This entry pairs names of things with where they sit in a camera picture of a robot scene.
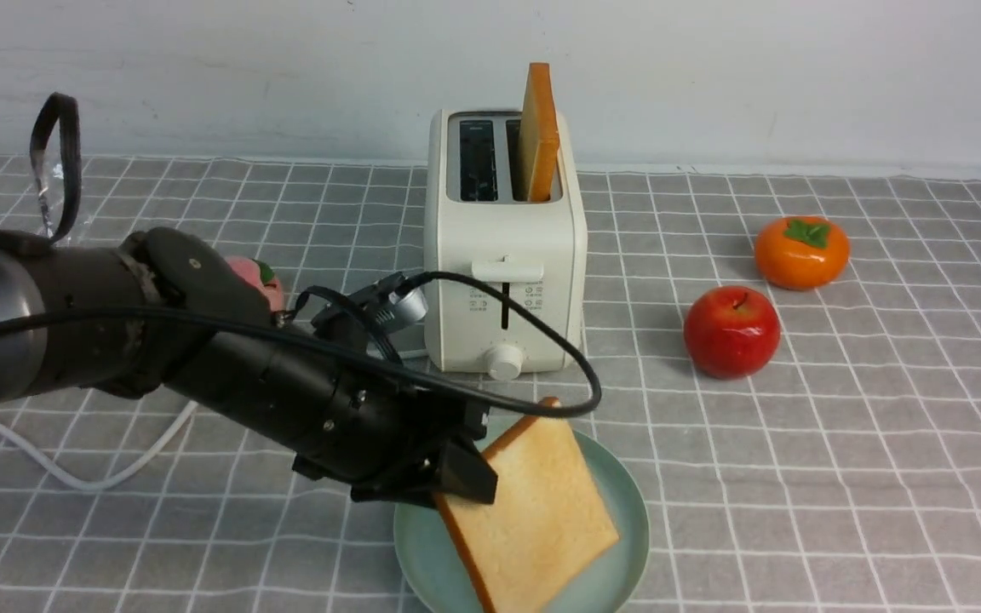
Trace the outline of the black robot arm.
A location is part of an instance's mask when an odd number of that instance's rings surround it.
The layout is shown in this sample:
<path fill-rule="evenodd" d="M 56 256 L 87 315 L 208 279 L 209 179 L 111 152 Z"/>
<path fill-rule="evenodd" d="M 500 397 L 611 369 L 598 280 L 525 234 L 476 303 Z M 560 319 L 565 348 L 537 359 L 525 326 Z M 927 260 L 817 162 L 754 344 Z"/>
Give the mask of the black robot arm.
<path fill-rule="evenodd" d="M 478 401 L 378 374 L 362 319 L 312 333 L 214 249 L 161 226 L 117 248 L 0 232 L 0 403 L 70 387 L 139 399 L 171 389 L 295 454 L 355 501 L 494 501 Z"/>

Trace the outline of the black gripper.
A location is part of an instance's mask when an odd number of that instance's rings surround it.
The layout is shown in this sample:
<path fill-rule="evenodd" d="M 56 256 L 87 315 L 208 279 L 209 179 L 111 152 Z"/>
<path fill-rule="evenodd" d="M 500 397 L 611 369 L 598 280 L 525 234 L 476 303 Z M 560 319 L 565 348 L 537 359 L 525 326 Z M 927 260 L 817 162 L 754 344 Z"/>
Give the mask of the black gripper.
<path fill-rule="evenodd" d="M 494 503 L 497 473 L 480 454 L 483 401 L 340 371 L 296 374 L 299 432 L 292 470 L 350 486 L 354 503 L 434 508 L 441 496 Z"/>

